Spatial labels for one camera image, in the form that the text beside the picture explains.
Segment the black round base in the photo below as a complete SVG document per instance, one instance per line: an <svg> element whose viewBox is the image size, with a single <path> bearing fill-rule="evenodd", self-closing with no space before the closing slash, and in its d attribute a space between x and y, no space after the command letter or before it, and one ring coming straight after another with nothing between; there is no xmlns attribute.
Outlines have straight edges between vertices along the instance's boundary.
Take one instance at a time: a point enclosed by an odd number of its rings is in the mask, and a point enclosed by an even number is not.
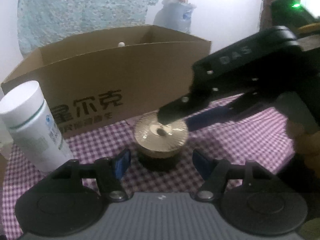
<svg viewBox="0 0 320 240"><path fill-rule="evenodd" d="M304 199L295 192L245 192L239 186L224 194L221 211L241 231L277 236L297 229L308 209Z"/></svg>
<svg viewBox="0 0 320 240"><path fill-rule="evenodd" d="M99 219L101 197L84 187L81 192L29 192L15 206L15 215L24 232L59 237L79 232Z"/></svg>
<svg viewBox="0 0 320 240"><path fill-rule="evenodd" d="M176 167L180 160L180 154L169 158L151 158L141 152L138 152L138 159L142 166L150 171L169 171Z"/></svg>

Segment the white container lid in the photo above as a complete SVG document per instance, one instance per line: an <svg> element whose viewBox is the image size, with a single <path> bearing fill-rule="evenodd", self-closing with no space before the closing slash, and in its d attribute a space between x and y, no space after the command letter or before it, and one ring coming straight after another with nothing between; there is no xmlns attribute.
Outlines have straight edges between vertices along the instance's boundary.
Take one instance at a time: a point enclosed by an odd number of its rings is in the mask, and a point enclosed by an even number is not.
<svg viewBox="0 0 320 240"><path fill-rule="evenodd" d="M28 81L8 92L0 101L0 117L7 128L30 119L42 106L44 96L37 81Z"/></svg>

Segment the light blue curtain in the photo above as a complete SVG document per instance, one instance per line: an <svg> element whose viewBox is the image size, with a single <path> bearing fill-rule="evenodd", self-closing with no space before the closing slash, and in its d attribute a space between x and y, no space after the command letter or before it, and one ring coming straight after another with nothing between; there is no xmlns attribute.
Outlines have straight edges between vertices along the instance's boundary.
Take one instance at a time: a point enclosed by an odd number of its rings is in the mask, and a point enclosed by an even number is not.
<svg viewBox="0 0 320 240"><path fill-rule="evenodd" d="M158 0L19 0L18 40L23 55L73 34L145 23Z"/></svg>

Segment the yellow object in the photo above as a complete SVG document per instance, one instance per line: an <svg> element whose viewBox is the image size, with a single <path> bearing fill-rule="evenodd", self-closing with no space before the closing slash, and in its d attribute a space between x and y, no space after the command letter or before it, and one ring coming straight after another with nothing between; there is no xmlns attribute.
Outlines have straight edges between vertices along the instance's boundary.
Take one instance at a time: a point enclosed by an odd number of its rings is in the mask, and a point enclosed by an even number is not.
<svg viewBox="0 0 320 240"><path fill-rule="evenodd" d="M320 218L315 218L303 224L299 231L306 240L320 240Z"/></svg>
<svg viewBox="0 0 320 240"><path fill-rule="evenodd" d="M320 31L320 23L312 23L309 25L302 26L298 29L298 32L301 33L312 33Z"/></svg>

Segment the product label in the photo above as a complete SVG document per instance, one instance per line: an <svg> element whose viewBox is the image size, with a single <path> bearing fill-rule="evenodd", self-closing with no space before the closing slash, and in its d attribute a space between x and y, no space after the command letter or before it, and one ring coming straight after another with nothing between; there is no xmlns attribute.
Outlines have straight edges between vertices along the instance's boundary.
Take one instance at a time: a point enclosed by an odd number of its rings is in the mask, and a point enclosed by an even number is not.
<svg viewBox="0 0 320 240"><path fill-rule="evenodd" d="M45 124L49 129L49 137L51 138L53 143L55 145L60 144L62 135L52 115L49 115L49 114L46 115Z"/></svg>

